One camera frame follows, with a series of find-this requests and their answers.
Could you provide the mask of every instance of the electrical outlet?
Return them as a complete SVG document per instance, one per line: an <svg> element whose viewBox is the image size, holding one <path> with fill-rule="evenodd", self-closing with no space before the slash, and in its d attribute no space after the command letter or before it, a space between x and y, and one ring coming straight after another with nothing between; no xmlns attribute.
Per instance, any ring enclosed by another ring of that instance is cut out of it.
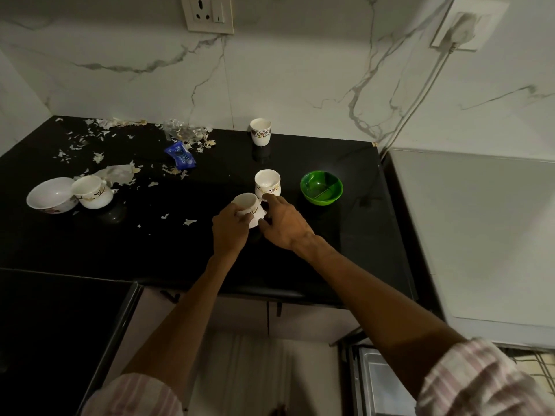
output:
<svg viewBox="0 0 555 416"><path fill-rule="evenodd" d="M181 0L190 32L233 33L231 0Z"/></svg>
<svg viewBox="0 0 555 416"><path fill-rule="evenodd" d="M211 0L189 0L191 3L191 13L193 20L196 21L214 21L212 18L212 1Z"/></svg>
<svg viewBox="0 0 555 416"><path fill-rule="evenodd" d="M493 34L508 7L509 3L504 1L454 0L436 33L432 47L439 47L448 30L457 23L461 16L464 13L471 13L475 14L477 18L474 38L457 49L477 51Z"/></svg>

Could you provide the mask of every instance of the white cup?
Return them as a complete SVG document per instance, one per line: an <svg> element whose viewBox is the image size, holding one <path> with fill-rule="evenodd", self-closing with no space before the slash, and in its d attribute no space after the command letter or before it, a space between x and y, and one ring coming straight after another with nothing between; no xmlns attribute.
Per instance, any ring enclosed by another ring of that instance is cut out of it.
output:
<svg viewBox="0 0 555 416"><path fill-rule="evenodd" d="M233 199L232 203L237 204L243 209L237 212L239 216L244 216L248 213L253 214L253 219L249 223L249 228L258 226L258 219L262 219L266 215L266 210L260 205L260 200L258 200L258 197L252 192L239 194Z"/></svg>
<svg viewBox="0 0 555 416"><path fill-rule="evenodd" d="M272 123L264 118L257 118L250 122L250 136L256 146L266 146L272 135Z"/></svg>
<svg viewBox="0 0 555 416"><path fill-rule="evenodd" d="M267 192L276 196L281 194L281 178L273 169L262 169L254 175L254 194L262 200Z"/></svg>
<svg viewBox="0 0 555 416"><path fill-rule="evenodd" d="M65 213L78 203L71 191L72 184L73 180L65 176L44 181L29 192L27 205L49 215Z"/></svg>
<svg viewBox="0 0 555 416"><path fill-rule="evenodd" d="M106 186L106 181L96 175L87 175L75 181L71 190L87 209L100 209L114 198L114 191Z"/></svg>

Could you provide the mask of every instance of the striped sleeve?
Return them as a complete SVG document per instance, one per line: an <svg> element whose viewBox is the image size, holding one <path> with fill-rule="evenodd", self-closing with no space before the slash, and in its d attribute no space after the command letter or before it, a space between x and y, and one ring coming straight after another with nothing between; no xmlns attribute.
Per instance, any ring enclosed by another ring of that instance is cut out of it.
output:
<svg viewBox="0 0 555 416"><path fill-rule="evenodd" d="M418 416L554 416L555 403L528 374L483 339L456 344L430 371Z"/></svg>
<svg viewBox="0 0 555 416"><path fill-rule="evenodd" d="M162 381L143 374L123 374L96 391L82 416L183 416L181 402Z"/></svg>

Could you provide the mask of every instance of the green bowl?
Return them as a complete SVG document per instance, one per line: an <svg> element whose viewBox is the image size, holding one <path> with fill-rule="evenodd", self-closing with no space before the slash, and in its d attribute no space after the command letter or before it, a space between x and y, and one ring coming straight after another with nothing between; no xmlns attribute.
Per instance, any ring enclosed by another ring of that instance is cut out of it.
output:
<svg viewBox="0 0 555 416"><path fill-rule="evenodd" d="M301 178L301 191L316 206L327 206L343 194L343 184L326 171L312 171Z"/></svg>

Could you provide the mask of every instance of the person's right hand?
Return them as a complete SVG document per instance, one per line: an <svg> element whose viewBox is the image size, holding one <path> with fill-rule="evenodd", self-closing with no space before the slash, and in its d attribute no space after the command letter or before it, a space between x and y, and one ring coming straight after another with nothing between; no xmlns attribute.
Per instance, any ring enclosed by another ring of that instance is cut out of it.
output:
<svg viewBox="0 0 555 416"><path fill-rule="evenodd" d="M314 235L314 231L306 223L301 213L286 199L268 193L264 194L262 198L270 206L268 216L272 218L272 224L260 219L258 226L264 237L272 244L292 250L295 241Z"/></svg>

